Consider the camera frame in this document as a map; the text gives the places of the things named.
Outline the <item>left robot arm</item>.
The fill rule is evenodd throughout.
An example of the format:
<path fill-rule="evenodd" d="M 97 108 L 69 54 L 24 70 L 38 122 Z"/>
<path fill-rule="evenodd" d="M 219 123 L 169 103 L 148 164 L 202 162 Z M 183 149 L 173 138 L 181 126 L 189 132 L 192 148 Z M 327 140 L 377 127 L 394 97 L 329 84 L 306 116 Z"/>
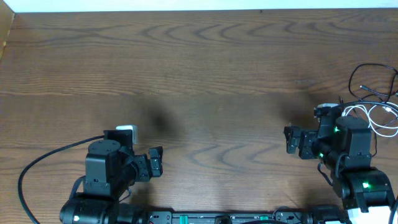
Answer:
<path fill-rule="evenodd" d="M 135 154 L 131 129 L 105 130 L 88 146 L 85 176 L 74 183 L 60 211 L 62 223 L 149 223 L 141 208 L 122 203 L 121 196 L 136 182 L 148 182 L 163 173 L 163 147 Z"/>

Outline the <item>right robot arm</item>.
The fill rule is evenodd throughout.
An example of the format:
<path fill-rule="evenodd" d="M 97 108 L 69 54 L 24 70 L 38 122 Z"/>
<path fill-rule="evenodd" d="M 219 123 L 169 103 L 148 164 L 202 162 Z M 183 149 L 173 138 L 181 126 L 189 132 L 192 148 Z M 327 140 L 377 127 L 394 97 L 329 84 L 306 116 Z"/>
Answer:
<path fill-rule="evenodd" d="M 359 223 L 381 212 L 387 212 L 386 223 L 393 223 L 397 199 L 387 175 L 373 167 L 370 152 L 373 125 L 370 119 L 352 116 L 353 110 L 367 114 L 363 105 L 342 107 L 337 104 L 319 105 L 314 115 L 317 129 L 298 126 L 284 127 L 286 151 L 298 154 L 302 160 L 317 159 L 317 169 L 341 199 L 343 208 L 332 205 L 316 206 L 302 214 L 302 223 Z"/>

